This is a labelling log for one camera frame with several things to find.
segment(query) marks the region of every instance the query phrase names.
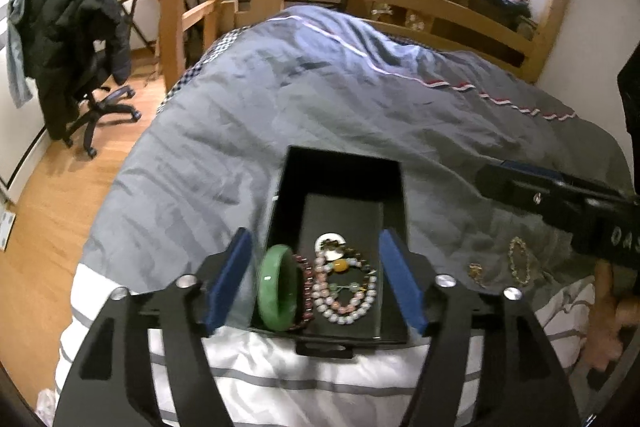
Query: power strip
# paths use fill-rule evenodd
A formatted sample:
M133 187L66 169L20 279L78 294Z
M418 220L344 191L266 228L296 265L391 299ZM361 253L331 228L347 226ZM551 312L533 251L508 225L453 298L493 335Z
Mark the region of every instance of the power strip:
M0 250L6 249L7 241L9 241L9 234L14 227L15 214L8 210L2 210L2 217L0 219Z

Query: wooden floor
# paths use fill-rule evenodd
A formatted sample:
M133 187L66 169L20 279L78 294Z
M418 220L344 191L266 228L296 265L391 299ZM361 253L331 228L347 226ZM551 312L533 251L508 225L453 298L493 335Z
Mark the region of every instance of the wooden floor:
M84 128L71 150L52 143L12 208L14 229L0 251L0 360L32 407L40 390L53 389L60 333L71 320L71 283L91 223L164 98L162 78L144 86L151 71L138 68L129 80L136 95L126 102L142 111L140 121L114 124L122 120L117 114L102 118L94 160L82 150Z

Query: red and white trim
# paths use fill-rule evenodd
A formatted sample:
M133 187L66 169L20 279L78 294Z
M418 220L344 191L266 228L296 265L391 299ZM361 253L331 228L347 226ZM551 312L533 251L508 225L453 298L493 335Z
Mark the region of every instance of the red and white trim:
M300 23L302 23L304 26L306 26L307 28L309 28L309 29L311 29L311 30L313 30L313 31L315 31L317 33L320 33L321 35L323 35L325 37L328 37L331 40L334 40L334 41L338 42L338 44L340 44L342 47L344 47L348 51L352 52L353 54L358 55L361 58L364 58L364 60L367 63L367 66L370 69L374 70L376 73L390 74L392 76L399 76L400 78L406 78L407 80L414 80L415 82L419 82L423 86L429 87L431 89L437 89L439 87L449 87L449 89L453 89L453 90L458 91L458 92L465 92L465 91L468 91L470 89L475 89L480 98L484 98L485 100L489 100L490 102L495 103L495 105L505 105L506 107L511 107L512 109L518 110L522 114L527 114L529 116L540 115L545 120L564 121L564 120L567 120L568 118L575 118L577 116L575 114L575 111L573 111L571 113L564 113L564 114L556 114L554 112L545 114L545 113L542 113L542 110L537 108L537 107L535 107L533 109L529 108L529 107L519 107L519 106L515 105L514 103L511 103L511 100L507 100L506 98L493 98L492 96L488 95L484 91L478 91L478 88L474 84L470 84L468 82L463 82L462 84L458 84L457 86L454 86L453 84L451 84L450 82L447 82L446 80L432 80L431 82L425 82L423 79L417 78L417 77L414 77L414 76L407 76L407 75L400 74L400 73L392 73L391 71L386 71L386 70L383 70L382 68L377 67L373 63L373 61L371 60L369 55L367 55L365 52L359 50L355 46L353 46L353 45L349 44L348 42L346 42L341 36L329 33L328 31L323 30L322 28L319 28L318 26L315 26L312 23L304 20L299 15L287 15L286 17L273 17L273 18L271 18L269 20L270 21L284 21L284 20L288 20L288 19L297 20Z

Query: light blue garment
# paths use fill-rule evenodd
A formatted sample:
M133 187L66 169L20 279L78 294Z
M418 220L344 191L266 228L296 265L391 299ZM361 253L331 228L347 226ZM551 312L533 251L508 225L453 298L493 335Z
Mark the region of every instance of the light blue garment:
M33 93L24 77L24 60L22 57L22 40L17 25L24 16L26 0L9 0L6 7L7 43L6 73L9 78L9 93L15 107L21 108L33 98Z

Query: bed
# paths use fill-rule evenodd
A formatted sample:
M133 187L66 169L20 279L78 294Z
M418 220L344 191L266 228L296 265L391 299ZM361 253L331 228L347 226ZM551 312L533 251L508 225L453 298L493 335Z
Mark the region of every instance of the bed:
M484 199L473 184L479 166L497 158L632 191L615 140L531 85L566 0L550 2L532 41L444 0L379 1L437 12L513 46L523 61L516 67L456 42L317 7L282 11L283 0L252 0L247 12L233 1L207 0L185 13L181 0L161 0L167 97L124 162L84 246L72 323L61 337L57 393L114 288L163 288L222 251L237 227L247 227L258 245L254 261L226 325L204 340L234 423L399 424L429 339L411 335L406 347L341 362L299 357L292 342L247 330L259 245L294 144L398 160L410 249L436 251L470 287L476 284L470 264L482 266L488 289L513 284L507 252L514 237L522 238L532 255L527 301L570 377L581 415L598 411L606 396L590 391L577 363L594 299L593 259L573 254L568 234ZM184 71L182 33L199 20L207 50ZM616 281L631 284L632 276L619 270ZM149 347L162 419L178 425L156 330ZM458 425L471 419L481 347L478 331ZM633 349L626 354L631 360ZM614 374L603 390L610 396L625 375Z

